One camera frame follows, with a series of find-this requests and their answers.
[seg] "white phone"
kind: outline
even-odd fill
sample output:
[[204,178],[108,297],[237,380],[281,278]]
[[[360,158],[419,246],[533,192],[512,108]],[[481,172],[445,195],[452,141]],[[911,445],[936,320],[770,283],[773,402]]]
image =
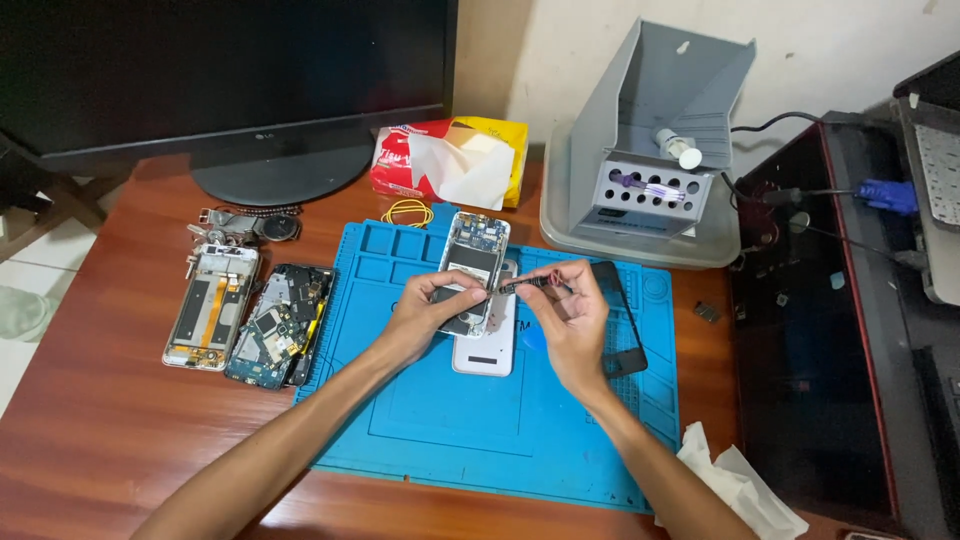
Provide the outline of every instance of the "white phone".
[[[504,260],[496,285],[516,277],[516,261]],[[506,377],[514,370],[516,295],[493,296],[490,317],[479,339],[453,339],[453,371]]]

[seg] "white bottle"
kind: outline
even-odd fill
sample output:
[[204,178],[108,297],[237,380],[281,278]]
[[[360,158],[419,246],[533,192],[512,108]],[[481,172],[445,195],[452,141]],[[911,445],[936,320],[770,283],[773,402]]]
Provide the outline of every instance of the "white bottle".
[[694,148],[696,142],[690,137],[682,137],[669,128],[655,131],[654,141],[660,147],[660,156],[670,156],[680,162],[680,167],[690,170],[703,160],[704,155]]
[[39,341],[60,302],[0,285],[0,338]]

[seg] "white wall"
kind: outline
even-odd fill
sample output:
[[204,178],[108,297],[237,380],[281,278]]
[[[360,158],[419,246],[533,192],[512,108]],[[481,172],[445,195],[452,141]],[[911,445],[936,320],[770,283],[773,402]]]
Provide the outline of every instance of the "white wall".
[[[532,141],[546,140],[554,123],[580,112],[638,16],[756,38],[734,125],[787,110],[865,110],[960,50],[958,0],[461,0],[456,112],[527,122]],[[791,119],[736,134],[734,172],[750,171],[806,125]]]

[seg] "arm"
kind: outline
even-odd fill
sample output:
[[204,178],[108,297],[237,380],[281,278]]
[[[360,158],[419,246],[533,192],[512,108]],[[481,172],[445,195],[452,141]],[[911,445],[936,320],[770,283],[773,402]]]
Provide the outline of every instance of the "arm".
[[[466,290],[430,305],[436,287],[454,282]],[[420,358],[440,324],[486,297],[480,283],[459,271],[411,278],[390,323],[369,349],[309,398],[204,467],[147,518],[132,540],[232,538],[310,464],[358,405]]]
[[543,327],[550,364],[560,382],[597,419],[670,536],[675,540],[756,540],[743,520],[640,424],[611,390],[600,361],[610,309],[589,263],[582,259],[558,263],[530,276],[545,276],[554,269],[560,270],[566,287],[538,289],[524,284],[516,294]]

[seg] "disassembled smartphone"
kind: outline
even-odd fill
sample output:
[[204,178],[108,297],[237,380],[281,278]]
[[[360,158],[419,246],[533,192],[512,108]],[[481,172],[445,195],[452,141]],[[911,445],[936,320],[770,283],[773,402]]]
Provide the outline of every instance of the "disassembled smartphone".
[[255,249],[203,245],[187,276],[190,281],[163,363],[223,370],[259,267]]
[[[500,219],[467,212],[453,216],[450,234],[446,238],[440,271],[460,270],[476,278],[492,291],[497,286],[500,266],[507,253],[510,224]],[[464,290],[457,284],[438,288],[431,302],[442,302]],[[477,339],[484,334],[490,315],[490,299],[446,321],[440,331]]]
[[335,276],[332,268],[278,264],[240,331],[224,375],[271,390],[304,384]]
[[[504,260],[497,283],[516,277],[516,262]],[[516,295],[491,298],[487,331],[480,339],[453,339],[453,371],[506,377],[514,370]]]

